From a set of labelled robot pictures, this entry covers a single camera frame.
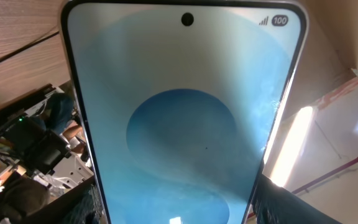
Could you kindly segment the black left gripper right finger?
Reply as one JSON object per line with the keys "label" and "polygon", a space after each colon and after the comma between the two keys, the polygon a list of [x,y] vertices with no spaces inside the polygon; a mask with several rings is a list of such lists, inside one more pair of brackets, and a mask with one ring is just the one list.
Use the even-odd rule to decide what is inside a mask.
{"label": "black left gripper right finger", "polygon": [[252,200],[257,224],[338,224],[288,190],[261,175]]}

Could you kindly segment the blue screen Galaxy smartphone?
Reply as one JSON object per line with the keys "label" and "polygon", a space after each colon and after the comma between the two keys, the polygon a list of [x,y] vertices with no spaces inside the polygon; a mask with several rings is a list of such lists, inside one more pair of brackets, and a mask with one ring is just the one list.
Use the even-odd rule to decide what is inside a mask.
{"label": "blue screen Galaxy smartphone", "polygon": [[308,31],[295,1],[67,1],[109,223],[243,223]]}

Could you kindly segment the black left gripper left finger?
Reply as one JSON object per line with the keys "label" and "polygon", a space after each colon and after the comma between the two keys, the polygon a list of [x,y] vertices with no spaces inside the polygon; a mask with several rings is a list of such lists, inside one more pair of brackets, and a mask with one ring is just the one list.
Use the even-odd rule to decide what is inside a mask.
{"label": "black left gripper left finger", "polygon": [[91,177],[38,212],[24,218],[21,223],[99,223],[102,210],[96,181]]}

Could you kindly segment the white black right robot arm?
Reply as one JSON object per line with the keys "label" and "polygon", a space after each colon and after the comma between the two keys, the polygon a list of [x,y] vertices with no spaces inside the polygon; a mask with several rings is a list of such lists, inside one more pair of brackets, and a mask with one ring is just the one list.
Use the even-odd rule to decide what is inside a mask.
{"label": "white black right robot arm", "polygon": [[45,85],[0,109],[0,223],[84,223],[84,210],[69,212],[93,179],[85,154],[61,88]]}

